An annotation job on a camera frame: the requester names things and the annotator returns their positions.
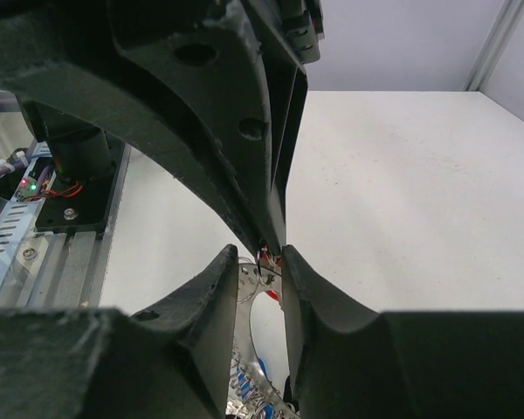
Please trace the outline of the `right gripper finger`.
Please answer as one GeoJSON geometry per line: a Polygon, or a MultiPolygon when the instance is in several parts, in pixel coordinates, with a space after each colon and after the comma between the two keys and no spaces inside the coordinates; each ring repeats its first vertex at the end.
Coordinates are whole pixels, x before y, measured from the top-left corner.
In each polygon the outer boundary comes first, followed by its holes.
{"type": "Polygon", "coordinates": [[[524,311],[376,312],[282,251],[304,418],[524,418],[524,311]]]}
{"type": "Polygon", "coordinates": [[[222,418],[238,250],[134,315],[0,309],[0,418],[222,418]]]}

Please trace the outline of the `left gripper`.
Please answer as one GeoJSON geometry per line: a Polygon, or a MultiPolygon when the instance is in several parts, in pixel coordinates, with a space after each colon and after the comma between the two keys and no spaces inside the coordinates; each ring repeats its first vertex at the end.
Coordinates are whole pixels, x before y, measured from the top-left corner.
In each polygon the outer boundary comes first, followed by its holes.
{"type": "Polygon", "coordinates": [[[129,142],[279,252],[271,78],[322,35],[318,1],[0,1],[0,87],[129,142]]]}

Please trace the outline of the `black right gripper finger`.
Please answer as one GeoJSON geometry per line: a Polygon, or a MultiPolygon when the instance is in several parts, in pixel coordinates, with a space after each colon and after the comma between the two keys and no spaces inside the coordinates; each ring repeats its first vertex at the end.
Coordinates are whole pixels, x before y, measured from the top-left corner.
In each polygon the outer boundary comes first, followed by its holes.
{"type": "Polygon", "coordinates": [[[286,243],[286,186],[307,97],[307,75],[298,68],[271,77],[272,178],[270,214],[278,244],[286,243]]]}

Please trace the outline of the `large steel keyring yellow handle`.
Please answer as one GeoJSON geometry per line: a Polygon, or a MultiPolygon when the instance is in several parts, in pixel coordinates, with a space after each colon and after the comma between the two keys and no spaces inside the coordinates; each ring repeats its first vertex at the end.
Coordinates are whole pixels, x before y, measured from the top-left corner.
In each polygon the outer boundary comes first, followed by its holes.
{"type": "Polygon", "coordinates": [[[267,418],[298,418],[300,416],[298,409],[284,400],[283,393],[268,378],[265,363],[259,358],[253,339],[252,308],[254,303],[259,296],[269,297],[266,291],[277,291],[278,286],[282,289],[281,275],[273,275],[272,271],[249,258],[241,257],[238,260],[238,294],[226,405],[226,415],[232,418],[237,418],[235,413],[238,410],[238,403],[232,393],[230,379],[233,377],[232,370],[238,363],[246,366],[249,371],[258,365],[265,370],[265,377],[261,377],[261,388],[272,407],[266,411],[267,418]]]}

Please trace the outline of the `red key tag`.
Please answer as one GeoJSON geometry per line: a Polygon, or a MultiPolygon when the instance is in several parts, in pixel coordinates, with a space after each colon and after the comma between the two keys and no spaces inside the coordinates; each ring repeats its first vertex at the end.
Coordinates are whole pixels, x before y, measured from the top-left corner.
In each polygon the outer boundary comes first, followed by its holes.
{"type": "MultiPolygon", "coordinates": [[[[281,275],[281,259],[277,258],[276,262],[272,262],[269,258],[264,259],[264,267],[266,267],[268,270],[273,272],[273,275],[280,276],[281,275]]],[[[266,294],[273,300],[277,301],[280,305],[282,305],[281,297],[280,297],[280,286],[278,286],[277,291],[269,290],[266,291],[266,294]]]]}

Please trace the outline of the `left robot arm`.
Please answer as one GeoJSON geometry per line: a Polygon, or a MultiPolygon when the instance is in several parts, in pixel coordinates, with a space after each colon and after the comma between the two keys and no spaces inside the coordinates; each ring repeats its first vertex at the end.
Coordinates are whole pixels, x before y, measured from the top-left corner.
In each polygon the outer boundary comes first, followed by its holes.
{"type": "Polygon", "coordinates": [[[323,37],[318,1],[0,1],[0,89],[63,176],[103,175],[124,141],[280,254],[323,37]]]}

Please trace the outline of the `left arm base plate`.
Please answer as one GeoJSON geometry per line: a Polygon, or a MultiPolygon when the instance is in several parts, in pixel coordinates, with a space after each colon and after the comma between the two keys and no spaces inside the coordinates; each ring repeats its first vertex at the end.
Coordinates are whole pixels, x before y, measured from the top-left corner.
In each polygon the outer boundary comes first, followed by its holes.
{"type": "Polygon", "coordinates": [[[126,146],[101,131],[81,141],[51,145],[55,179],[43,194],[37,231],[93,232],[101,237],[107,227],[126,146]]]}

